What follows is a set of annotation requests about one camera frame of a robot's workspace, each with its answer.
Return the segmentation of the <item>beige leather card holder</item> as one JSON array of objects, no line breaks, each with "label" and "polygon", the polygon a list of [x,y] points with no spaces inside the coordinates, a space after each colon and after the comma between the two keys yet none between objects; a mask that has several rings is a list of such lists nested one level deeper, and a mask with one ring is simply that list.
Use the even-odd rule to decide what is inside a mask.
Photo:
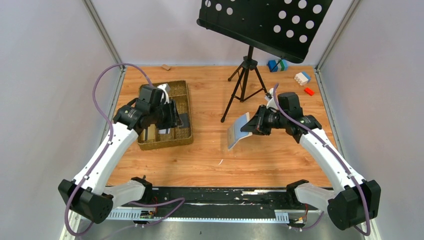
[{"label": "beige leather card holder", "polygon": [[227,129],[227,149],[231,151],[234,146],[242,139],[253,135],[252,132],[242,131],[241,128],[251,119],[250,113],[246,112],[237,118],[234,123]]}]

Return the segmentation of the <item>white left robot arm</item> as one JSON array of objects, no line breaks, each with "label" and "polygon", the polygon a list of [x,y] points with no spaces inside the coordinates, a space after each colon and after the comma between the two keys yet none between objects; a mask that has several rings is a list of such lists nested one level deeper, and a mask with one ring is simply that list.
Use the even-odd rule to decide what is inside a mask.
[{"label": "white left robot arm", "polygon": [[169,131],[182,126],[175,100],[170,99],[167,83],[144,85],[139,96],[118,109],[111,130],[73,180],[62,180],[58,191],[70,210],[95,224],[102,223],[110,212],[130,202],[149,206],[153,185],[141,177],[125,184],[107,186],[108,179],[123,154],[151,125]]}]

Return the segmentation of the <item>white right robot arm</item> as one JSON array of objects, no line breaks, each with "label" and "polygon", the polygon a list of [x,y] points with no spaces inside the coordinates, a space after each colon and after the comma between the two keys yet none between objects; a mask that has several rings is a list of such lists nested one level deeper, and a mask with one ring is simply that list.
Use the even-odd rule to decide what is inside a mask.
[{"label": "white right robot arm", "polygon": [[322,125],[312,115],[305,115],[294,92],[266,96],[255,114],[241,115],[228,129],[228,149],[252,135],[268,136],[273,129],[283,129],[318,163],[329,179],[327,190],[305,179],[286,186],[286,204],[298,209],[306,204],[327,213],[339,230],[354,227],[365,236],[371,234],[371,220],[378,215],[381,187],[375,180],[366,180],[351,167],[328,139]]}]

